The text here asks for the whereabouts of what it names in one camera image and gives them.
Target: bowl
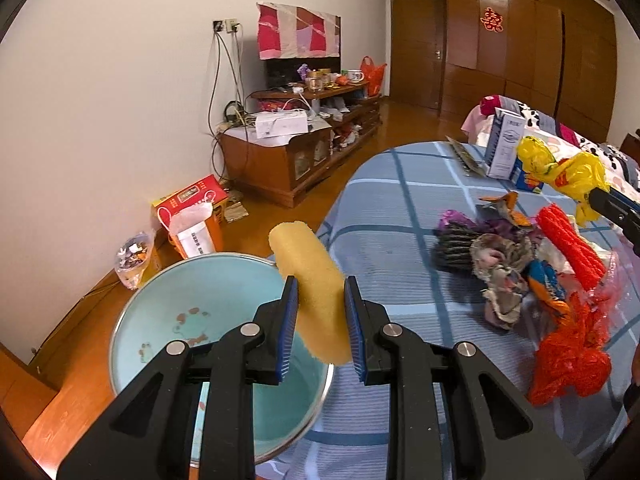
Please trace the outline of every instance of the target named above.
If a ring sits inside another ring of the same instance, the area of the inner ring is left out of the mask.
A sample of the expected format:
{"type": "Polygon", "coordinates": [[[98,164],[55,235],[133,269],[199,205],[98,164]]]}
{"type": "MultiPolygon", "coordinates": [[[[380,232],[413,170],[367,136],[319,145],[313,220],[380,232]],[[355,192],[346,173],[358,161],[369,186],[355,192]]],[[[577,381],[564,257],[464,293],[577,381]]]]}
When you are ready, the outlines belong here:
{"type": "MultiPolygon", "coordinates": [[[[190,346],[211,343],[257,308],[281,297],[284,282],[273,262],[239,253],[204,254],[154,276],[129,300],[111,337],[110,377],[120,393],[146,363],[172,340],[190,346]]],[[[289,372],[280,386],[254,385],[255,462],[283,452],[319,415],[333,367],[312,357],[294,337],[289,372]]],[[[200,442],[209,383],[204,383],[191,450],[200,461],[200,442]]]]}

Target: bedsheet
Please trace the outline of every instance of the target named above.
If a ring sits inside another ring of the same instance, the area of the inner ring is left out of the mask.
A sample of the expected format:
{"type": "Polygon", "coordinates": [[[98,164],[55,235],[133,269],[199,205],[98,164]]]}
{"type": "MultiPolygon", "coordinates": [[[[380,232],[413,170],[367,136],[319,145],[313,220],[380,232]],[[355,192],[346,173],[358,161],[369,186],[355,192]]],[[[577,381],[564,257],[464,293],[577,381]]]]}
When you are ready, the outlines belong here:
{"type": "MultiPolygon", "coordinates": [[[[553,117],[533,110],[521,101],[505,96],[493,95],[484,97],[480,105],[472,108],[460,128],[467,134],[469,143],[486,146],[486,139],[494,122],[496,107],[502,107],[526,118],[526,135],[541,137],[550,146],[555,143],[569,148],[577,148],[572,154],[577,153],[578,150],[593,153],[600,159],[612,178],[615,177],[617,181],[628,183],[630,189],[640,191],[640,168],[630,156],[625,155],[617,147],[606,142],[601,144],[591,142],[586,137],[556,121],[553,117]]],[[[610,184],[614,184],[612,178],[609,179],[610,184]]],[[[634,198],[630,194],[627,195],[638,202],[638,198],[634,198]]]]}
{"type": "MultiPolygon", "coordinates": [[[[469,146],[477,160],[484,148],[469,146]]],[[[391,149],[363,164],[346,184],[318,231],[332,259],[355,275],[362,297],[384,304],[395,322],[424,340],[451,347],[470,340],[522,391],[532,378],[534,351],[544,319],[524,308],[512,332],[484,320],[482,283],[473,276],[438,270],[431,250],[442,212],[475,216],[479,197],[512,189],[507,181],[468,176],[446,142],[421,142],[391,149]]],[[[545,186],[542,195],[520,192],[518,208],[534,215],[550,202],[573,214],[575,203],[545,186]]],[[[618,245],[604,220],[583,235],[604,248],[618,245]]],[[[622,395],[630,383],[631,360],[640,333],[640,290],[629,271],[630,295],[620,304],[624,317],[612,329],[607,351],[613,371],[596,395],[567,394],[538,411],[571,451],[588,466],[622,429],[622,395]]],[[[446,430],[439,391],[438,417],[446,430]]],[[[351,365],[337,367],[321,416],[297,445],[258,467],[259,475],[287,480],[383,480],[388,441],[388,386],[365,388],[351,365]]],[[[450,464],[449,447],[443,454],[450,464]]]]}
{"type": "MultiPolygon", "coordinates": [[[[489,116],[486,121],[482,122],[479,125],[479,129],[476,132],[475,141],[473,144],[481,146],[483,148],[486,147],[487,142],[489,141],[489,134],[491,133],[491,126],[494,120],[494,116],[489,116]]],[[[621,175],[622,168],[616,165],[617,159],[613,157],[613,155],[606,155],[603,151],[602,146],[598,146],[597,148],[590,148],[589,146],[596,146],[591,141],[581,137],[582,139],[582,147],[577,148],[572,144],[568,143],[566,140],[561,139],[560,137],[556,137],[555,135],[549,134],[540,130],[539,128],[525,126],[524,134],[526,136],[537,137],[542,140],[556,160],[561,160],[563,158],[571,158],[576,153],[582,152],[591,152],[594,155],[598,156],[600,161],[602,162],[605,169],[605,179],[608,184],[617,189],[620,193],[628,196],[634,202],[640,203],[640,192],[627,181],[624,175],[621,175]]],[[[628,159],[629,163],[635,164],[635,161],[631,158],[628,159]]],[[[638,185],[638,178],[635,179],[636,186],[638,185]]]]}

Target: wooden floor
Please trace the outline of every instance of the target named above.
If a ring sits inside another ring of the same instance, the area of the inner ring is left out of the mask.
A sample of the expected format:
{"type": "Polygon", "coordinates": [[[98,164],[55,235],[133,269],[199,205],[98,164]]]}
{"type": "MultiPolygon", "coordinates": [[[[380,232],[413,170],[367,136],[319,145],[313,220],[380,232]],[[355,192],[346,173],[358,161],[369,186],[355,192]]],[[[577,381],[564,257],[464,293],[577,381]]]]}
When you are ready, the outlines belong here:
{"type": "MultiPolygon", "coordinates": [[[[440,120],[435,112],[425,108],[386,103],[382,117],[379,133],[313,188],[297,207],[286,209],[246,196],[242,203],[249,216],[224,226],[225,250],[268,256],[271,254],[268,233],[280,222],[302,220],[316,230],[350,176],[377,153],[411,142],[445,140],[446,136],[466,138],[460,132],[462,120],[440,120]]],[[[161,258],[164,264],[177,261],[175,251],[168,245],[162,248],[161,258]]],[[[41,366],[43,377],[59,387],[60,392],[23,442],[53,478],[63,457],[113,399],[108,348],[116,320],[130,297],[131,291],[117,285],[41,366]]]]}

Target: sponge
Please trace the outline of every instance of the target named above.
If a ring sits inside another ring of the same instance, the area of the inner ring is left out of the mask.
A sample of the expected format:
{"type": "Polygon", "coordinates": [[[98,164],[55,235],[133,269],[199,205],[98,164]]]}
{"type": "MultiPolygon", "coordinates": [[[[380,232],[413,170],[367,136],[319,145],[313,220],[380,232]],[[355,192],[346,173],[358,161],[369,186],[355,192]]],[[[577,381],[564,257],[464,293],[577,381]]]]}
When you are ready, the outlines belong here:
{"type": "Polygon", "coordinates": [[[298,279],[296,331],[309,352],[327,364],[351,361],[344,313],[344,276],[304,222],[276,225],[269,245],[284,279],[298,279]]]}

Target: white box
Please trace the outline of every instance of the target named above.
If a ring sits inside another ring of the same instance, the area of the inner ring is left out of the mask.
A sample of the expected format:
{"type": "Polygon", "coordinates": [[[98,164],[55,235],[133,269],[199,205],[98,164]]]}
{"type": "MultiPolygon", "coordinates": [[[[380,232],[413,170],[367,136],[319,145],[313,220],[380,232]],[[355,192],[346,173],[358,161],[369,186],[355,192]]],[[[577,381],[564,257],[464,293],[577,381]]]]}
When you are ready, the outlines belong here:
{"type": "Polygon", "coordinates": [[[301,110],[260,112],[255,115],[255,133],[258,139],[306,134],[308,131],[306,113],[301,110]]]}
{"type": "Polygon", "coordinates": [[[502,108],[495,109],[489,141],[484,152],[486,176],[508,179],[513,171],[518,153],[516,149],[524,134],[527,120],[502,108]]]}

